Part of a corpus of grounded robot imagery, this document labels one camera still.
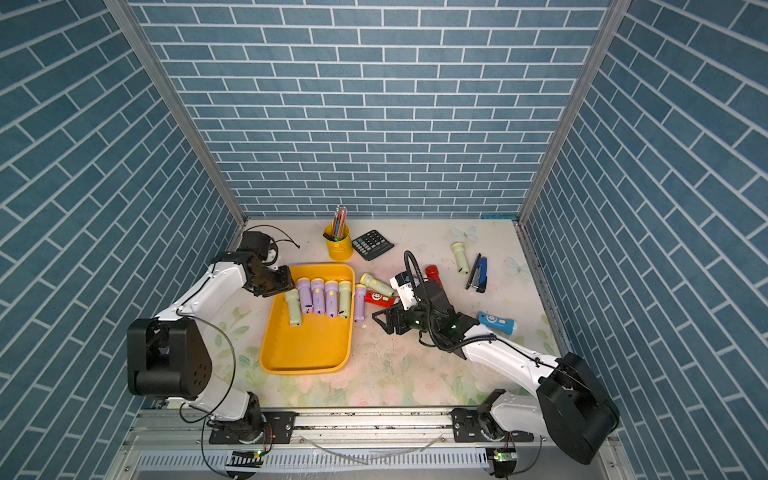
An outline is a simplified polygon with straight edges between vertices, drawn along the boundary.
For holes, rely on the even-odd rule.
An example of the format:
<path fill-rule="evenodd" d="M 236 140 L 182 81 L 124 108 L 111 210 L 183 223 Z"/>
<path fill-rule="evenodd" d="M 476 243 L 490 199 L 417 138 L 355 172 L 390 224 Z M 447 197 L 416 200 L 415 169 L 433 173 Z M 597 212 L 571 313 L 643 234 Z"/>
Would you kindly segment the plain red flashlight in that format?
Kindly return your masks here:
<path fill-rule="evenodd" d="M 425 269 L 425 274 L 428 279 L 435 281 L 439 286 L 442 285 L 440 279 L 439 269 L 436 265 L 429 265 Z"/>

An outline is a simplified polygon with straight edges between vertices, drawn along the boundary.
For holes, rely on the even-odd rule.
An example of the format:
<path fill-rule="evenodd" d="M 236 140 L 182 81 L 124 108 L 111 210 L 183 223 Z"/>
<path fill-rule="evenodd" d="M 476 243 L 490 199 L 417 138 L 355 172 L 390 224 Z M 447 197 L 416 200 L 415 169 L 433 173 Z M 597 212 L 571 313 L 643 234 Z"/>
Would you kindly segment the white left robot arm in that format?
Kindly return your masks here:
<path fill-rule="evenodd" d="M 268 427 L 258 397 L 214 374 L 203 331 L 214 331 L 230 345 L 232 336 L 212 318 L 235 292 L 269 298 L 293 287 L 289 267 L 279 264 L 278 241 L 260 231 L 245 232 L 236 250 L 215 257 L 169 307 L 128 327 L 128 390 L 136 396 L 185 400 L 205 413 L 204 422 L 228 431 L 236 443 L 262 440 Z"/>

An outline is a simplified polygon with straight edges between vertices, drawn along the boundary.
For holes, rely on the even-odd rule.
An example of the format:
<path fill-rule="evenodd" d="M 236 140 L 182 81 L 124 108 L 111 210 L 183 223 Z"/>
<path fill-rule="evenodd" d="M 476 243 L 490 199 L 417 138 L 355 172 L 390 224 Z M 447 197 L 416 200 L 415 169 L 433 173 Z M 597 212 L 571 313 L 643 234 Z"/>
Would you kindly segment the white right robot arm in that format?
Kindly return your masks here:
<path fill-rule="evenodd" d="M 522 387 L 520 397 L 495 390 L 478 408 L 478 422 L 495 439 L 527 432 L 551 439 L 572 460 L 587 465 L 619 426 L 620 413 L 588 363 L 574 353 L 556 357 L 504 338 L 487 324 L 457 311 L 432 280 L 414 300 L 372 314 L 389 335 L 427 333 L 435 348 L 486 366 Z"/>

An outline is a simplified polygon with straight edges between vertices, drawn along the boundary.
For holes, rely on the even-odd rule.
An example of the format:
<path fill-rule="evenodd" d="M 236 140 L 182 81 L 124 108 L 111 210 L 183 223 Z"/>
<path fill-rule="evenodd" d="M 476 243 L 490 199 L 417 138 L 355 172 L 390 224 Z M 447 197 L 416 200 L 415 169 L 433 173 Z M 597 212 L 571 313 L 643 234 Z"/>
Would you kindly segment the blue black stapler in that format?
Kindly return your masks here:
<path fill-rule="evenodd" d="M 469 274 L 465 288 L 474 289 L 477 293 L 485 293 L 487 289 L 487 258 L 478 254 Z"/>

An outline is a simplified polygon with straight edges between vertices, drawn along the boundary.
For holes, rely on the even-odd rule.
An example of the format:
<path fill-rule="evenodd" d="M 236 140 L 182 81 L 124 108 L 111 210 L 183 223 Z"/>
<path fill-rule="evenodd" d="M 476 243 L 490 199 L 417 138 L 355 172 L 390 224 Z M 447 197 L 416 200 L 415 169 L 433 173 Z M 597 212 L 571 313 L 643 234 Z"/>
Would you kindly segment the yellow pencil cup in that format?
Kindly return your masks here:
<path fill-rule="evenodd" d="M 334 262 L 346 262 L 349 260 L 354 249 L 349 238 L 349 227 L 344 226 L 339 237 L 334 236 L 334 226 L 329 224 L 323 231 L 323 237 L 326 241 L 327 251 L 330 259 Z"/>

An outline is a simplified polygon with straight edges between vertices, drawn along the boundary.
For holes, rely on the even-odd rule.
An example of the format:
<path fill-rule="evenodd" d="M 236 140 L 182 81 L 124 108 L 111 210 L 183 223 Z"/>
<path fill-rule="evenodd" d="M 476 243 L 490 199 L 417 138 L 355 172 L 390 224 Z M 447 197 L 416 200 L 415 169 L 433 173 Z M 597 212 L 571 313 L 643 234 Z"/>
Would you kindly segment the yellow plastic tray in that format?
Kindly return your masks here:
<path fill-rule="evenodd" d="M 318 263 L 291 266 L 290 272 L 296 288 L 296 281 L 307 277 L 351 283 L 355 272 L 344 263 Z M 274 298 L 270 309 L 261 345 L 259 362 L 262 370 L 275 375 L 310 375 L 335 372 L 347 363 L 350 357 L 353 333 L 353 306 L 349 319 L 328 318 L 302 314 L 302 324 L 289 325 L 289 315 L 284 299 L 285 293 Z"/>

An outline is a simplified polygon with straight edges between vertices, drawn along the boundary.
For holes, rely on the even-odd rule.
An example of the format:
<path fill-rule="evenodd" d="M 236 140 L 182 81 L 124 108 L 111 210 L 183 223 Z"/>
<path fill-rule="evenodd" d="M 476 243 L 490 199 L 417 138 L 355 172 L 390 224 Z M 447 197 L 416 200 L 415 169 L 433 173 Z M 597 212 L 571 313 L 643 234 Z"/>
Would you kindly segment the black calculator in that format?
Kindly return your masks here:
<path fill-rule="evenodd" d="M 394 248 L 394 244 L 375 229 L 355 238 L 351 244 L 365 261 L 373 261 Z"/>

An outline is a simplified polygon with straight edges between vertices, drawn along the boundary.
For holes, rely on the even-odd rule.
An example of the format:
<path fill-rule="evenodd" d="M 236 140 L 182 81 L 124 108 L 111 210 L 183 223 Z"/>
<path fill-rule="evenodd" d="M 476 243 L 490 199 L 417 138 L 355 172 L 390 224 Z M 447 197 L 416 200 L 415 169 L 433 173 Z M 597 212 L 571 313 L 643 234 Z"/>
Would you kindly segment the coloured pencils bunch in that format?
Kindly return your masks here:
<path fill-rule="evenodd" d="M 338 206 L 334 214 L 332 223 L 332 236 L 335 241 L 339 241 L 344 237 L 345 224 L 346 224 L 347 208 L 344 206 Z"/>

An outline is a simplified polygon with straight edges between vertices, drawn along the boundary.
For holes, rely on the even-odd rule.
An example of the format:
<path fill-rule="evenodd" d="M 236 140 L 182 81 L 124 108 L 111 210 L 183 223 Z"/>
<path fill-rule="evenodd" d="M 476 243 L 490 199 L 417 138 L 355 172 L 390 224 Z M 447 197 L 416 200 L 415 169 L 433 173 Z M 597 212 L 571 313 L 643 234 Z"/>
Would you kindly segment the aluminium front rail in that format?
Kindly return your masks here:
<path fill-rule="evenodd" d="M 272 433 L 212 444 L 177 412 L 140 413 L 109 479 L 631 479 L 617 436 L 582 465 L 528 432 L 490 439 L 471 408 L 269 409 Z"/>

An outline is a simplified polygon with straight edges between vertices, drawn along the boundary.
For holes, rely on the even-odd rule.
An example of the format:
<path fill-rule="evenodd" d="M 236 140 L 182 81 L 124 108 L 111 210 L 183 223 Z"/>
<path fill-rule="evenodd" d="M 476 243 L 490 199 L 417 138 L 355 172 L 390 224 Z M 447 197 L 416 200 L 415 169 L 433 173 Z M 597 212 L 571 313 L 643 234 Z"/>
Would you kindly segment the metal corner frame post left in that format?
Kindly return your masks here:
<path fill-rule="evenodd" d="M 232 189 L 225 180 L 206 142 L 188 113 L 182 98 L 166 72 L 147 34 L 140 25 L 129 2 L 123 0 L 105 0 L 104 4 L 137 56 L 152 84 L 160 94 L 160 97 L 167 106 L 169 112 L 175 119 L 184 138 L 188 141 L 197 156 L 199 163 L 210 177 L 213 185 L 220 194 L 225 205 L 228 207 L 232 217 L 236 223 L 242 227 L 247 221 L 247 215 L 236 200 Z"/>

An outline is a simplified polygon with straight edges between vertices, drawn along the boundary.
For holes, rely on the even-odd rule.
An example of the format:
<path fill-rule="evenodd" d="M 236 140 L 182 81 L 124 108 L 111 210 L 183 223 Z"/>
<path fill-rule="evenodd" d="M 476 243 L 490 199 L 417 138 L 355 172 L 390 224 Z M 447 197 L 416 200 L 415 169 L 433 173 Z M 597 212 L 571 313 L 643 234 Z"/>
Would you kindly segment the metal corner frame post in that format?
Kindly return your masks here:
<path fill-rule="evenodd" d="M 182 98 L 166 72 L 147 34 L 140 25 L 129 2 L 123 0 L 105 0 L 104 4 L 137 56 L 152 84 L 160 94 L 160 97 L 167 106 L 169 112 L 175 119 L 184 138 L 188 141 L 197 156 L 199 163 L 210 177 L 213 185 L 220 194 L 225 205 L 228 207 L 232 217 L 236 223 L 242 227 L 247 221 L 247 215 L 236 200 L 232 189 L 225 180 L 206 142 L 188 113 Z"/>
<path fill-rule="evenodd" d="M 594 43 L 590 47 L 584 65 L 574 83 L 573 91 L 563 109 L 557 128 L 551 136 L 547 150 L 542 156 L 542 161 L 524 198 L 518 215 L 520 226 L 524 226 L 533 214 L 535 204 L 543 191 L 547 178 L 557 163 L 558 155 L 630 5 L 630 0 L 612 1 L 606 11 L 597 30 Z"/>

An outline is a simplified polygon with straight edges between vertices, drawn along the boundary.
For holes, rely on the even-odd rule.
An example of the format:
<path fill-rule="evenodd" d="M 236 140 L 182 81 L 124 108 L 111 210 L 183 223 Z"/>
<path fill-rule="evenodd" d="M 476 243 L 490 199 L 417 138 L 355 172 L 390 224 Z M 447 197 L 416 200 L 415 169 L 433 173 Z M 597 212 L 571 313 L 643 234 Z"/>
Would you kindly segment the metal corner frame post right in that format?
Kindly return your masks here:
<path fill-rule="evenodd" d="M 606 11 L 597 30 L 594 43 L 590 47 L 584 65 L 574 83 L 573 91 L 563 109 L 557 128 L 551 136 L 547 150 L 542 156 L 542 161 L 524 198 L 518 215 L 520 226 L 524 226 L 533 214 L 535 204 L 543 191 L 547 178 L 557 163 L 558 155 L 630 5 L 630 0 L 612 1 Z"/>

